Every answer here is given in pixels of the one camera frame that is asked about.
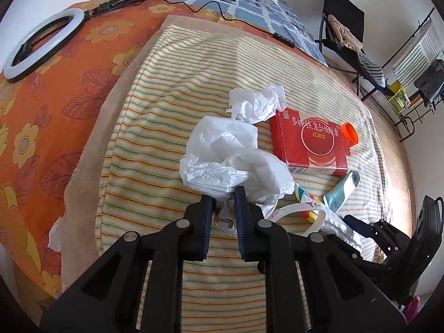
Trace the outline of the white plastic bag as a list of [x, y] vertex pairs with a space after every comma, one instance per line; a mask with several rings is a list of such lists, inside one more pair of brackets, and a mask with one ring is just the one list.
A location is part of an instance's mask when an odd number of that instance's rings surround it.
[[275, 155], [257, 146], [257, 127], [230, 118], [205, 116], [193, 129], [179, 163], [183, 184], [214, 198], [213, 223], [222, 232], [236, 234], [231, 204], [237, 186], [268, 217], [280, 199], [292, 195], [294, 178]]

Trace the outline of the light blue sachet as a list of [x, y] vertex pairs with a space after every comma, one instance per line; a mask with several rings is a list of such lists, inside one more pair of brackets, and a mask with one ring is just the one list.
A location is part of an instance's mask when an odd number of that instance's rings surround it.
[[360, 175], [358, 171], [348, 172], [333, 189], [323, 196], [323, 203], [328, 206], [333, 213], [338, 213], [350, 198], [359, 182]]

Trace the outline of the white wristband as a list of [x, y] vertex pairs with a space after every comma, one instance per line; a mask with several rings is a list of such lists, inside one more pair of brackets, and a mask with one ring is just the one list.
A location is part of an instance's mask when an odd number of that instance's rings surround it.
[[286, 205], [271, 213], [267, 219], [276, 223], [291, 214], [299, 214], [301, 218], [304, 218], [311, 224], [305, 231], [298, 232], [298, 235], [303, 237], [308, 237], [311, 233], [319, 232], [324, 226], [326, 219], [324, 206], [317, 202], [300, 202]]

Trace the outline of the red medicine box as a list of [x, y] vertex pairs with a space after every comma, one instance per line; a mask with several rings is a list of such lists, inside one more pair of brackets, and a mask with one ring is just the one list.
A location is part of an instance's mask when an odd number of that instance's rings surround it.
[[338, 123], [286, 108], [269, 126], [273, 153], [290, 171], [336, 176], [349, 171], [351, 146]]

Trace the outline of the crumpled white tissue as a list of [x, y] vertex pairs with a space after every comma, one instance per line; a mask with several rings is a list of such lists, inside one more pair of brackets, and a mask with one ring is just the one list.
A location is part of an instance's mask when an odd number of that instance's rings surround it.
[[264, 122], [287, 107], [284, 87], [269, 84], [261, 90], [235, 88], [229, 92], [226, 112], [233, 120], [256, 124]]

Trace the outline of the beige blanket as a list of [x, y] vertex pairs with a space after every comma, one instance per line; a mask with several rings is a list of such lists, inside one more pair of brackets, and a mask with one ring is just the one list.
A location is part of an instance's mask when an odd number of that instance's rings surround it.
[[[163, 25], [145, 43], [109, 92], [77, 168], [65, 189], [65, 215], [59, 231], [64, 288], [68, 288], [99, 256], [95, 245], [95, 212], [99, 203], [99, 179], [106, 147], [138, 69], [161, 33], [170, 25], [230, 37], [249, 37], [275, 51], [283, 48], [280, 43], [221, 23], [179, 15], [166, 17]], [[372, 116], [386, 162], [390, 222], [404, 233], [412, 234], [416, 221], [415, 193], [406, 151], [385, 118], [374, 107], [367, 105], [366, 108], [367, 113]]]

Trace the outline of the orange plastic cap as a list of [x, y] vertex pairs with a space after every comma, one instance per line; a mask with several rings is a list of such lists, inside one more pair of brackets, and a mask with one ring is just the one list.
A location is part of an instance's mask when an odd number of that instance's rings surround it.
[[349, 147], [353, 147], [359, 144], [359, 137], [357, 131], [351, 123], [343, 123], [341, 125], [341, 131], [344, 139], [348, 141]]

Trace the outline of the striped yellow towel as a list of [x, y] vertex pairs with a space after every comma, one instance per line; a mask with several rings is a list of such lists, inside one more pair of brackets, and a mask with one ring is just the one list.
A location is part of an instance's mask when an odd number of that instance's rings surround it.
[[[282, 85], [288, 107], [351, 123], [359, 144], [348, 164], [361, 180], [342, 215], [386, 217], [387, 171], [371, 114], [333, 75], [247, 36], [167, 27], [142, 63], [106, 149], [95, 219], [99, 254], [124, 231], [159, 231], [200, 200], [182, 183], [179, 161], [204, 116], [228, 117], [236, 87]], [[266, 332], [263, 276], [238, 249], [236, 238], [213, 226], [207, 260], [184, 264], [182, 332]]]

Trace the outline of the black clothes rack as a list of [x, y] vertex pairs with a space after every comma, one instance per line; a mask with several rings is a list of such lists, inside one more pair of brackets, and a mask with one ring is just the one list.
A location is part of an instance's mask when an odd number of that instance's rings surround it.
[[[418, 23], [418, 27], [415, 29], [414, 33], [412, 33], [406, 42], [403, 43], [403, 45], [396, 51], [396, 53], [394, 53], [388, 59], [388, 61], [383, 64], [382, 69], [386, 73], [388, 87], [390, 87], [390, 85], [397, 80], [393, 75], [393, 64], [400, 58], [400, 51], [415, 36], [415, 33], [417, 33], [419, 28], [422, 27], [428, 20], [432, 20], [433, 25], [435, 26], [434, 20], [436, 17], [436, 9], [432, 8], [427, 17]], [[434, 114], [437, 108], [443, 104], [443, 94], [436, 98], [432, 105], [425, 107], [423, 99], [420, 96], [420, 92], [415, 87], [414, 83], [404, 89], [409, 97], [410, 105], [400, 114], [394, 112], [393, 108], [388, 102], [389, 98], [384, 97], [383, 94], [376, 91], [374, 88], [370, 91], [361, 89], [359, 93], [361, 101], [369, 103], [370, 106], [373, 107], [387, 121], [388, 125], [393, 128], [400, 139], [400, 142], [404, 142], [411, 138], [411, 136], [413, 136], [415, 133], [415, 128], [424, 122], [425, 117], [428, 114]]]

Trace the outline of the yellow crate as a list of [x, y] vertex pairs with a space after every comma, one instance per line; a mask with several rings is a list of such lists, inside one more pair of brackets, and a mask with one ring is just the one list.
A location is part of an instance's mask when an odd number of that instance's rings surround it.
[[390, 90], [393, 92], [393, 96], [388, 99], [390, 106], [397, 114], [402, 113], [410, 105], [409, 97], [406, 90], [401, 83], [396, 80], [390, 85]]

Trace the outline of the dark hanging jacket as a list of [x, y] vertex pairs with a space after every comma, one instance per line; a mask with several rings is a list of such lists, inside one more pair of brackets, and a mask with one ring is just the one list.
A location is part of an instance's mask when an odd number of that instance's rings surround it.
[[442, 59], [435, 59], [422, 75], [414, 81], [425, 107], [432, 105], [434, 100], [443, 94], [443, 66]]

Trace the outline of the black folding chair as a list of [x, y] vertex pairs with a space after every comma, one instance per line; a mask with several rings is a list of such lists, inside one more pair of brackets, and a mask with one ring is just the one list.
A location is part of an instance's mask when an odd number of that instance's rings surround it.
[[318, 39], [321, 50], [327, 48], [336, 53], [351, 68], [355, 83], [365, 79], [386, 98], [394, 96], [380, 65], [364, 51], [365, 13], [350, 0], [324, 0]]

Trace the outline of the striped shirt on chair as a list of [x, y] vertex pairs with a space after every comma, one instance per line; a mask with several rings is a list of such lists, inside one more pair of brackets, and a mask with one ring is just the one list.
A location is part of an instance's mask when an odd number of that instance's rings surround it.
[[375, 64], [375, 62], [373, 62], [364, 51], [359, 50], [357, 55], [359, 64], [363, 71], [368, 74], [368, 76], [376, 83], [377, 86], [385, 88], [386, 79], [382, 68]]

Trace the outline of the blue checkered mattress sheet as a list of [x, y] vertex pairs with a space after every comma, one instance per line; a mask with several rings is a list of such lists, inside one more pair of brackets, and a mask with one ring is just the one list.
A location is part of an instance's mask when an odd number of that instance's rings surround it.
[[234, 18], [249, 22], [263, 30], [278, 33], [292, 41], [295, 47], [305, 54], [326, 65], [324, 56], [318, 49], [313, 35], [304, 27], [293, 9], [279, 0], [168, 0], [170, 2], [186, 2], [196, 7], [216, 8], [215, 1], [224, 13]]

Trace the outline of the green striped hanging towel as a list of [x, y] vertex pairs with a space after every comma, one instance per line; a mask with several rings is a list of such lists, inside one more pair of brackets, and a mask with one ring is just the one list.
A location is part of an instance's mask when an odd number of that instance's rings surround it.
[[393, 64], [393, 75], [401, 87], [407, 88], [436, 58], [443, 57], [443, 43], [433, 21], [428, 20], [420, 27], [400, 52], [400, 58]]

